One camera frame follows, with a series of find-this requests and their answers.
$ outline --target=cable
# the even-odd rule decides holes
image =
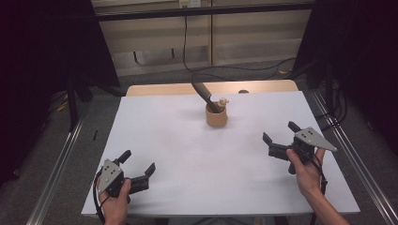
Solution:
[[[108,195],[108,197],[106,197],[106,199],[100,203],[99,207],[102,208],[103,204],[109,199],[109,197],[111,196]]]
[[[97,182],[100,178],[100,175],[102,174],[102,168],[97,172],[96,177],[94,178],[94,184],[93,184],[93,198],[94,198],[94,204],[96,205],[96,211],[97,211],[97,216],[99,216],[99,220],[105,224],[105,216],[102,213],[102,210],[99,206],[98,200],[97,200],[97,191],[96,191],[96,186]]]
[[[332,112],[326,112],[326,113],[320,114],[320,115],[315,115],[314,117],[315,117],[316,120],[320,120],[321,118],[323,118],[323,117],[325,117],[327,115],[335,116],[337,110],[340,110],[339,111],[339,115],[338,115],[338,117],[340,117],[340,114],[342,112],[341,101],[340,101],[340,98],[339,98],[340,90],[341,90],[340,88],[337,89],[337,95],[334,97],[333,111]]]
[[[67,107],[68,101],[63,101],[59,106],[54,107],[53,109],[48,110],[48,113],[52,113],[54,111],[62,111],[65,107]]]
[[[339,119],[340,116],[337,117],[337,119],[336,119],[337,121],[336,122],[334,122],[334,123],[332,123],[332,124],[330,124],[330,125],[328,125],[326,127],[321,128],[321,131],[325,131],[325,130],[327,130],[329,128],[332,128],[332,127],[334,127],[336,125],[340,125],[341,123],[343,123],[343,121],[345,120],[345,118],[346,118],[346,116],[348,114],[347,100],[346,100],[346,96],[345,96],[344,93],[343,93],[343,98],[344,98],[344,114],[343,114],[343,118]]]
[[[188,17],[185,16],[184,17],[184,21],[185,21],[185,31],[184,31],[184,46],[182,49],[182,63],[184,65],[184,68],[186,70],[188,70],[189,72],[191,72],[192,74],[195,75],[206,75],[206,76],[210,76],[210,77],[214,77],[214,78],[218,78],[221,80],[226,80],[228,82],[233,82],[234,80],[231,79],[227,79],[224,77],[220,77],[214,74],[209,74],[209,73],[202,73],[200,71],[202,70],[206,70],[206,69],[210,69],[210,68],[232,68],[232,69],[241,69],[241,70],[248,70],[248,71],[260,71],[260,70],[267,70],[267,69],[271,69],[271,68],[276,68],[276,71],[269,77],[266,77],[263,80],[267,80],[270,79],[271,77],[274,77],[279,69],[279,66],[282,65],[283,63],[290,61],[290,60],[294,60],[296,59],[296,57],[291,57],[291,58],[287,58],[284,59],[283,61],[279,62],[276,65],[270,66],[270,67],[261,67],[261,68],[246,68],[246,67],[231,67],[231,66],[213,66],[213,67],[203,67],[203,68],[198,68],[198,69],[191,69],[187,66],[187,62],[186,62],[186,46],[187,46],[187,31],[188,31]]]
[[[318,161],[319,165],[316,164],[316,162],[314,161],[313,158],[310,158],[307,154],[304,153],[304,156],[309,159],[309,161],[316,167],[316,169],[319,171],[319,174],[321,176],[321,192],[323,195],[325,195],[326,193],[326,185],[328,184],[328,180],[326,179],[325,175],[323,174],[323,170],[322,170],[322,163],[319,160],[319,158],[314,155],[314,158],[316,158],[316,160]],[[310,225],[314,225],[316,222],[316,213],[313,212],[313,215],[311,216],[311,222]]]
[[[302,74],[304,74],[304,72],[307,69],[312,68],[314,65],[316,65],[317,63],[319,63],[320,60],[313,60],[313,62],[306,64],[305,66],[299,68],[298,70],[296,70],[295,72],[293,72],[292,74],[290,74],[289,76],[287,76],[285,79],[287,80],[295,80],[296,78],[298,78],[299,76],[301,76]]]
[[[348,36],[348,33],[349,33],[350,29],[351,29],[352,21],[354,20],[354,16],[355,16],[355,14],[356,14],[356,12],[357,12],[358,2],[359,2],[359,0],[357,0],[357,1],[355,2],[354,9],[352,10],[351,18],[349,19],[349,23],[348,23],[347,29],[346,29],[345,34],[344,34],[344,37],[343,37],[343,41],[342,41],[343,44],[344,44],[344,42],[345,42],[345,40],[346,40],[346,38],[347,38],[347,36]]]
[[[61,94],[59,94],[58,97],[53,97],[53,98],[51,99],[50,103],[53,103],[53,102],[57,101],[58,99],[60,99],[61,97],[63,97],[66,93],[67,93],[66,91],[61,92]]]

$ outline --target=human hand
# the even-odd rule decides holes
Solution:
[[[106,191],[99,195],[99,202],[102,203],[102,211],[105,216],[105,225],[125,225],[127,217],[127,198],[131,187],[131,180],[126,179],[120,189],[119,197],[109,197]]]
[[[320,174],[318,169],[313,165],[313,163],[302,164],[299,156],[292,149],[286,151],[287,156],[290,161],[295,165],[296,178],[298,181],[298,188],[304,197],[309,197],[310,195],[317,195],[321,193],[320,188]],[[319,161],[314,158],[314,162],[318,166],[322,166],[323,157],[325,155],[325,149],[319,148],[315,153]]]

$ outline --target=cup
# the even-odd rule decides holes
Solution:
[[[206,121],[211,127],[224,127],[228,120],[226,108],[220,107],[217,102],[213,102],[213,104],[217,107],[219,113],[214,113],[210,107],[206,105]]]

